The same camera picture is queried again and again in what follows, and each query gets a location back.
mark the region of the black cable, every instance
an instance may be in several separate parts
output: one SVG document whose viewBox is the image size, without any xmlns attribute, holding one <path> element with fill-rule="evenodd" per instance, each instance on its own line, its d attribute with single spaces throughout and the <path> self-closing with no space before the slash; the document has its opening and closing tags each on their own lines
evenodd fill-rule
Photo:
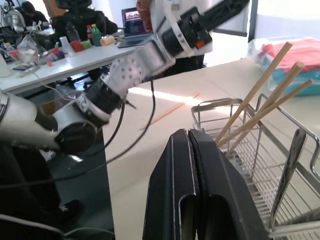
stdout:
<svg viewBox="0 0 320 240">
<path fill-rule="evenodd" d="M 101 153 L 102 151 L 104 151 L 109 145 L 110 143 L 115 139 L 119 129 L 120 129 L 120 126 L 121 126 L 121 123 L 122 123 L 122 120 L 124 119 L 124 114 L 125 114 L 125 107 L 126 107 L 126 104 L 123 103 L 122 104 L 122 107 L 121 107 L 121 113 L 120 113 L 120 117 L 119 117 L 119 121 L 118 121 L 118 124 L 117 126 L 115 127 L 115 130 L 112 134 L 112 136 L 110 137 L 109 141 L 103 146 L 103 148 L 97 150 L 96 152 L 92 152 L 92 153 L 85 153 L 84 155 L 85 156 L 89 156 L 89 157 L 94 157 L 96 156 L 97 154 Z"/>
<path fill-rule="evenodd" d="M 155 97 L 155 89 L 154 89 L 154 82 L 153 80 L 150 81 L 151 83 L 151 91 L 152 91 L 152 101 L 153 101 L 153 105 L 152 105 L 152 112 L 150 115 L 150 119 L 145 127 L 145 129 L 143 130 L 143 132 L 139 135 L 139 137 L 124 151 L 122 151 L 121 153 L 119 153 L 118 155 L 114 156 L 113 158 L 107 160 L 104 164 L 101 164 L 99 166 L 96 166 L 92 169 L 89 169 L 87 171 L 83 171 L 80 172 L 78 174 L 74 174 L 71 176 L 65 176 L 65 177 L 59 177 L 56 179 L 47 179 L 47 180 L 40 180 L 40 181 L 33 181 L 33 182 L 26 182 L 26 183 L 15 183 L 15 184 L 8 184 L 8 185 L 4 185 L 1 186 L 0 185 L 0 190 L 4 190 L 4 189 L 12 189 L 12 188 L 22 188 L 22 187 L 30 187 L 30 186 L 35 186 L 35 185 L 43 185 L 43 184 L 51 184 L 51 183 L 57 183 L 57 182 L 63 182 L 63 181 L 67 181 L 67 180 L 71 180 L 71 179 L 76 179 L 79 177 L 82 177 L 84 175 L 90 174 L 100 168 L 103 168 L 104 166 L 106 166 L 107 164 L 115 161 L 116 159 L 122 157 L 123 155 L 125 155 L 127 152 L 129 152 L 141 139 L 142 137 L 146 134 L 147 130 L 149 129 L 151 122 L 154 118 L 155 115 L 155 111 L 156 111 L 156 97 Z"/>
</svg>

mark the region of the metal wire rack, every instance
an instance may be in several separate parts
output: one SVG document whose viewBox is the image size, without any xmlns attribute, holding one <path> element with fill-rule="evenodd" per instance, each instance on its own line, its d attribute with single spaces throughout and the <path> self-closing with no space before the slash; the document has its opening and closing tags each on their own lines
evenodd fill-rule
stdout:
<svg viewBox="0 0 320 240">
<path fill-rule="evenodd" d="M 248 105 L 232 127 L 230 134 L 243 123 L 255 116 L 256 109 Z M 191 109 L 194 128 L 210 135 L 213 139 L 221 132 L 227 121 L 237 110 L 241 99 L 224 98 L 205 101 Z M 283 192 L 280 204 L 277 204 L 277 192 L 281 191 L 282 174 L 289 157 L 289 149 L 261 121 L 248 132 L 246 137 L 229 152 L 237 138 L 221 147 L 221 151 L 245 179 L 246 185 L 259 212 L 261 220 L 274 240 L 318 240 L 320 239 L 320 182 L 316 171 L 316 162 L 320 153 L 320 141 L 316 135 L 305 128 L 282 108 L 278 111 L 297 129 L 307 135 L 315 148 L 303 146 L 300 160 L 294 168 L 293 176 Z M 308 171 L 300 162 L 301 158 L 310 163 Z"/>
</svg>

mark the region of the laptop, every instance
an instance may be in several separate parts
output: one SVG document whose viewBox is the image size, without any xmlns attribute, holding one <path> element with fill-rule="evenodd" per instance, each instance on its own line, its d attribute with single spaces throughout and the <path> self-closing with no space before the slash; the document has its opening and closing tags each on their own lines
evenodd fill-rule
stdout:
<svg viewBox="0 0 320 240">
<path fill-rule="evenodd" d="M 122 10 L 122 22 L 124 40 L 120 43 L 118 48 L 143 46 L 145 40 L 152 35 L 152 33 L 146 32 L 144 23 L 139 16 L 136 7 Z"/>
</svg>

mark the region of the laptop screen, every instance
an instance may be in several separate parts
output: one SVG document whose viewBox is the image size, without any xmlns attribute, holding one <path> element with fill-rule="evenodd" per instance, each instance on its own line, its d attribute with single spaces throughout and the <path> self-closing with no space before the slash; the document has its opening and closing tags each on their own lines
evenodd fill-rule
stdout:
<svg viewBox="0 0 320 240">
<path fill-rule="evenodd" d="M 122 21 L 126 37 L 147 34 L 136 7 L 123 9 Z"/>
</svg>

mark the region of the white desk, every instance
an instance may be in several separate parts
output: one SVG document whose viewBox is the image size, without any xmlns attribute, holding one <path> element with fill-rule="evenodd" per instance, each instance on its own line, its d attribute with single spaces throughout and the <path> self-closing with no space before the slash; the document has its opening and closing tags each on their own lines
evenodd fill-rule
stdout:
<svg viewBox="0 0 320 240">
<path fill-rule="evenodd" d="M 55 61 L 52 67 L 47 65 L 35 73 L 40 77 L 41 81 L 33 74 L 28 74 L 20 78 L 20 71 L 14 71 L 14 74 L 0 78 L 0 89 L 3 92 L 18 94 L 28 91 L 43 84 L 50 84 L 55 81 L 87 72 L 106 64 L 110 64 L 115 58 L 121 57 L 133 51 L 135 47 L 117 48 L 116 45 L 92 47 L 87 50 L 76 53 L 72 57 Z"/>
<path fill-rule="evenodd" d="M 251 61 L 239 61 L 187 72 L 155 81 L 156 91 L 177 96 L 200 94 L 197 99 L 213 100 L 221 98 L 244 98 L 261 76 L 262 71 Z M 142 84 L 150 89 L 150 84 Z M 110 158 L 131 144 L 140 128 L 144 127 L 152 108 L 152 98 L 130 93 L 128 99 L 137 106 L 137 110 L 127 107 L 122 126 L 112 144 L 106 150 Z M 282 107 L 308 128 L 320 135 L 320 96 L 296 97 Z M 165 99 L 156 99 L 156 113 L 161 115 L 177 105 Z M 169 136 L 178 129 L 193 127 L 191 106 L 184 105 L 156 122 L 146 136 L 128 154 L 107 166 L 111 196 L 114 229 L 117 240 L 141 240 L 144 229 L 146 199 L 149 177 L 158 162 Z M 119 112 L 112 116 L 111 123 L 104 127 L 104 140 L 113 133 L 119 119 Z M 286 123 L 278 122 L 277 126 L 288 135 L 296 129 L 289 128 Z M 282 138 L 285 145 L 290 139 Z"/>
</svg>

